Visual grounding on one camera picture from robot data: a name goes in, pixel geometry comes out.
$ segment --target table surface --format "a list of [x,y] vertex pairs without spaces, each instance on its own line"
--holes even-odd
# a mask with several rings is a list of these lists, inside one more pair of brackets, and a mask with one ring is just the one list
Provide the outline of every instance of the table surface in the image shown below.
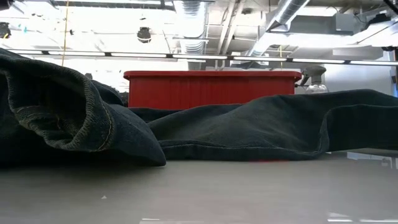
[[398,223],[396,158],[0,170],[0,223]]

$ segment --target ductwork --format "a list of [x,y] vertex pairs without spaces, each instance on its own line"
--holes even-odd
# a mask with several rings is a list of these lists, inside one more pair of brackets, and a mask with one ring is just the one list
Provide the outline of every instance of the ductwork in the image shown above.
[[[267,31],[275,29],[276,27],[287,25],[296,17],[298,11],[305,7],[310,0],[280,0],[278,8],[272,12],[273,18],[267,22]],[[275,34],[266,32],[247,52],[247,56],[259,57],[264,54],[269,46],[274,44],[272,40],[278,38]]]
[[[181,53],[183,54],[203,54],[205,36],[207,2],[202,1],[174,1],[175,10],[183,23],[181,27],[182,36],[186,40],[180,42]],[[189,63],[190,70],[198,70],[198,63]]]

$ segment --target denim fabric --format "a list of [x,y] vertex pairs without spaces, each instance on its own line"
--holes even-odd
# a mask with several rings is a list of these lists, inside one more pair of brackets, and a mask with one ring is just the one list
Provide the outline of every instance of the denim fabric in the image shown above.
[[398,149],[398,99],[372,90],[263,97],[183,111],[126,108],[69,68],[0,50],[0,166],[105,159],[314,159]]
[[135,161],[165,164],[148,125],[123,107],[110,87],[16,55],[0,56],[0,68],[0,164],[63,159],[61,151],[85,152],[72,158],[122,151]]

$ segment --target pipe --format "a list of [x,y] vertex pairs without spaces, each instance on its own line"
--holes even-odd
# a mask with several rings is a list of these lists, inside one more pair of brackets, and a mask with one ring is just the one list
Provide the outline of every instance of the pipe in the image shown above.
[[226,16],[226,19],[225,19],[224,24],[223,24],[223,30],[221,31],[220,40],[218,41],[216,55],[221,53],[221,48],[223,46],[226,33],[228,31],[229,23],[231,23],[231,19],[232,19],[232,16],[233,16],[234,7],[235,7],[235,1],[231,1],[229,3],[229,5],[228,5],[228,8],[227,8],[228,15]]
[[[183,22],[181,31],[186,38],[202,39],[205,36],[207,2],[202,1],[174,1],[174,8]],[[183,54],[203,54],[205,42],[202,40],[182,40],[180,41]],[[199,63],[188,63],[190,70],[199,70]]]
[[228,32],[228,38],[226,39],[226,43],[224,44],[224,48],[222,51],[222,54],[226,54],[228,47],[231,43],[232,37],[235,33],[236,30],[236,23],[238,22],[238,20],[236,19],[236,17],[238,17],[240,14],[242,14],[242,10],[244,7],[244,3],[246,3],[246,0],[240,0],[239,4],[238,4],[238,8],[236,10],[236,16],[234,18],[234,20],[232,21],[231,27],[229,28],[229,32]]
[[275,15],[267,27],[267,31],[292,22],[298,11],[309,2],[310,0],[280,0]]
[[[298,11],[305,7],[309,1],[310,0],[280,0],[278,3],[278,8],[275,10],[275,16],[271,19],[271,22],[267,26],[267,31],[292,22]],[[246,56],[262,56],[268,47],[275,43],[272,41],[274,38],[278,38],[276,34],[266,32],[247,52]]]

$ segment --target red container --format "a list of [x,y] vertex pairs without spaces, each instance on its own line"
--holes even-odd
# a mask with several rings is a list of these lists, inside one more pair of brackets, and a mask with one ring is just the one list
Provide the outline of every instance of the red container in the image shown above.
[[201,105],[247,103],[262,96],[294,94],[299,72],[152,72],[124,73],[130,81],[129,106],[188,109]]

